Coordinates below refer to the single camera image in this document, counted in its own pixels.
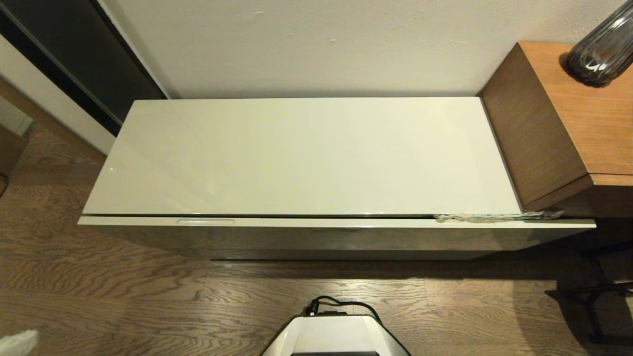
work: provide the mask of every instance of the glossy white cabinet top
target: glossy white cabinet top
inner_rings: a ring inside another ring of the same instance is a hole
[[[479,98],[136,101],[84,209],[518,212]]]

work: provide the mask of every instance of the white wall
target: white wall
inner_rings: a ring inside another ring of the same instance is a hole
[[[474,95],[518,40],[624,0],[100,0],[178,98]]]
[[[0,75],[54,118],[108,154],[115,137],[0,36]]]

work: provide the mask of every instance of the black cable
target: black cable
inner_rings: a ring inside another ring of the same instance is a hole
[[[330,300],[330,301],[336,303],[336,306],[338,306],[338,307],[344,307],[346,305],[358,305],[360,307],[367,308],[369,311],[372,312],[374,319],[376,319],[376,321],[380,325],[382,325],[382,321],[380,320],[380,317],[378,316],[378,313],[376,312],[376,310],[374,308],[372,308],[371,305],[369,305],[367,303],[363,303],[363,302],[342,302],[340,300],[337,300],[337,299],[332,298],[331,296],[327,296],[327,295],[318,296],[318,297],[312,299],[312,302],[310,303],[310,306],[308,307],[308,309],[306,311],[306,314],[308,314],[308,315],[317,315],[319,301],[321,299]]]

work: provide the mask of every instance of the white device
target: white device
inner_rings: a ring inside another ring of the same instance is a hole
[[[369,315],[318,313],[319,300],[336,305],[361,305]],[[320,296],[312,301],[307,315],[290,320],[261,356],[411,356],[380,321],[375,310],[361,302],[339,302]]]

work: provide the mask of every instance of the glass vase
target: glass vase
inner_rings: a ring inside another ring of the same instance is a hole
[[[602,87],[632,62],[633,0],[628,0],[573,47],[567,56],[567,69],[581,82]]]

